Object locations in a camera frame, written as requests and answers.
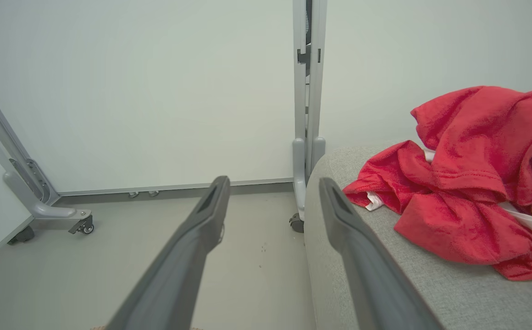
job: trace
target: caster wheel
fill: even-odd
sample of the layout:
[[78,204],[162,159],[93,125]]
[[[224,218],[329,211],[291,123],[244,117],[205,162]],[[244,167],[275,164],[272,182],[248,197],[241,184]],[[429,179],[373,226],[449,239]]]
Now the caster wheel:
[[304,232],[305,222],[301,220],[298,213],[295,213],[295,215],[293,215],[288,221],[291,223],[291,228],[293,228],[295,232]]
[[92,233],[93,230],[94,230],[94,224],[90,225],[90,227],[83,228],[82,232],[83,234],[88,235]]

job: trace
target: gray sofa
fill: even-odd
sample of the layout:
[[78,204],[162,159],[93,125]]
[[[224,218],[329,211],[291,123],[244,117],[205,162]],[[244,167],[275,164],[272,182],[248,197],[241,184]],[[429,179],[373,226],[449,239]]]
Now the gray sofa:
[[[310,176],[305,201],[305,246],[316,324],[319,330],[359,329],[344,265],[329,244],[319,200],[319,178],[344,188],[367,159],[392,143],[342,148],[321,158]],[[382,207],[354,205],[390,255],[448,330],[532,329],[532,281],[511,282],[490,266],[440,259],[393,230],[399,215]]]

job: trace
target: metal hinge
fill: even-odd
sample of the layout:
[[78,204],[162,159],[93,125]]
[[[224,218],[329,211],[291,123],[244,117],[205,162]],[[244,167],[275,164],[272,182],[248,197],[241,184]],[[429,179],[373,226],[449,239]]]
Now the metal hinge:
[[300,49],[297,50],[297,60],[299,63],[302,63],[302,64],[306,63],[307,56],[308,56],[307,53],[301,54],[301,50]]

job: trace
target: gray floor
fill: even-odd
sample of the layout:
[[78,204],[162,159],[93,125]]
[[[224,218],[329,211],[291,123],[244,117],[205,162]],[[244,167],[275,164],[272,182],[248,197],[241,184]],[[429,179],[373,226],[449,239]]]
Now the gray floor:
[[[92,209],[89,236],[37,231],[0,249],[0,330],[105,325],[201,190],[69,197]],[[208,256],[191,326],[203,330],[315,328],[302,234],[287,184],[234,187],[223,242]]]

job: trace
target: crumpled red garment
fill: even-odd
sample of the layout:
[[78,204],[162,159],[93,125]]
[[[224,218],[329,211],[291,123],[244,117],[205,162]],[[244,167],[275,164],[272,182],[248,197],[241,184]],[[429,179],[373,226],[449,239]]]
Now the crumpled red garment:
[[436,255],[532,280],[532,231],[498,203],[532,211],[532,92],[478,86],[411,111],[432,163],[414,142],[369,159],[344,188],[354,204],[375,192],[402,215],[394,229]]

